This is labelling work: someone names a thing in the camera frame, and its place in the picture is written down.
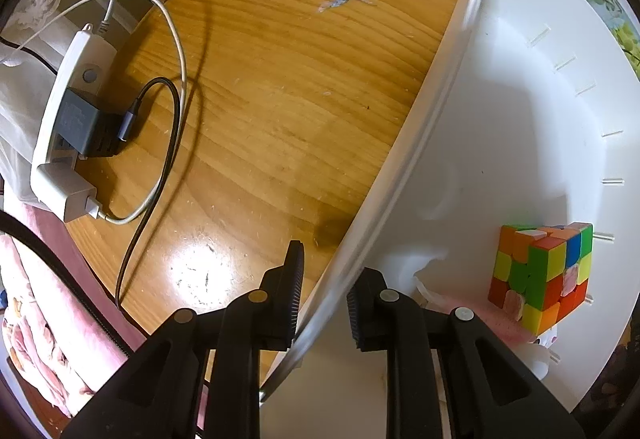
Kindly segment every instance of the white power adapter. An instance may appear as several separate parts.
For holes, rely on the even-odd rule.
[[[31,161],[31,189],[63,222],[90,213],[97,217],[100,205],[95,187],[76,172],[78,152],[55,130],[65,91],[71,87],[97,95],[106,81],[116,49],[87,24],[76,33],[58,69],[42,118]]]

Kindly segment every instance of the black cable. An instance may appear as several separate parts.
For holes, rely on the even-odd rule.
[[[2,38],[0,36],[0,43],[6,45],[7,47],[11,47],[12,49],[17,49],[18,47],[20,47],[20,45],[10,42],[9,40]],[[58,70],[56,69],[56,67],[54,67],[53,65],[51,65],[49,62],[47,62],[42,56],[40,56],[38,53],[36,53],[36,51],[28,48],[28,47],[20,47],[20,51],[22,51],[23,53],[27,53],[30,54],[31,56],[33,56],[34,58],[37,59],[37,61],[39,61],[41,64],[43,64],[45,67],[47,67],[47,69],[49,69],[51,72],[53,72],[54,76],[58,75]]]
[[[120,270],[118,271],[118,277],[116,279],[116,287],[114,291],[114,298],[116,302],[116,307],[119,310],[123,310],[120,305],[120,291],[122,290],[122,281],[124,280],[124,274],[127,270],[127,265],[129,265],[129,259],[131,258],[131,254],[133,253],[133,249],[136,247],[138,240],[140,239],[140,235],[145,229],[146,223],[160,199],[162,194],[162,190],[164,190],[164,185],[166,184],[167,179],[169,178],[169,172],[171,171],[173,157],[175,154],[175,147],[178,143],[178,132],[180,129],[180,96],[178,94],[178,89],[175,87],[174,83],[167,79],[159,76],[150,80],[145,86],[142,87],[140,94],[136,98],[134,104],[140,105],[142,98],[145,96],[146,92],[154,85],[158,85],[158,83],[162,83],[162,85],[166,85],[171,91],[172,96],[174,96],[174,124],[171,129],[171,137],[169,138],[169,148],[166,151],[166,158],[164,159],[164,165],[162,166],[162,174],[160,176],[160,180],[158,182],[158,187],[154,193],[154,196],[151,198],[151,202],[149,202],[149,206],[145,210],[144,215],[142,216],[142,220],[138,227],[136,228],[136,232],[133,234],[131,241],[129,242],[129,247],[127,247],[127,251],[124,254],[124,258],[122,259],[122,264],[120,265]]]
[[[0,231],[14,237],[15,240],[22,242],[26,247],[31,249],[49,268],[54,275],[60,278],[60,281],[71,291],[71,293],[84,306],[95,321],[102,327],[108,337],[122,350],[125,355],[130,356],[133,353],[132,348],[125,342],[109,321],[102,316],[98,308],[91,299],[82,291],[82,288],[76,279],[69,273],[68,269],[60,262],[56,254],[49,249],[49,246],[39,239],[31,229],[27,228],[23,223],[18,221],[6,212],[0,210]]]

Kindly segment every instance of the sheer lace curtain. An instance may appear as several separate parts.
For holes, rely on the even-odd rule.
[[[21,0],[2,36],[21,43],[60,8],[61,0]],[[78,27],[61,18],[29,47],[58,67]],[[0,58],[12,51],[0,45]],[[45,207],[30,186],[31,159],[54,78],[39,61],[21,51],[0,65],[0,175],[20,200],[41,208]]]

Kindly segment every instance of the rubik's cube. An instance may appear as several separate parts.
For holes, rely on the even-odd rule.
[[[539,336],[580,305],[593,226],[502,226],[489,301]]]

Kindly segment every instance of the yellow square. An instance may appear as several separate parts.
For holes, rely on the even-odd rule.
[[[578,285],[589,278],[591,274],[591,253],[578,260]]]
[[[535,307],[532,307],[529,304],[524,304],[522,320],[520,320],[522,326],[537,336],[541,321],[542,311],[538,311]]]
[[[503,282],[507,282],[510,272],[511,257],[506,253],[498,251],[498,254],[495,256],[494,277]]]
[[[564,273],[564,262],[566,259],[566,242],[549,250],[548,262],[546,263],[546,281]]]

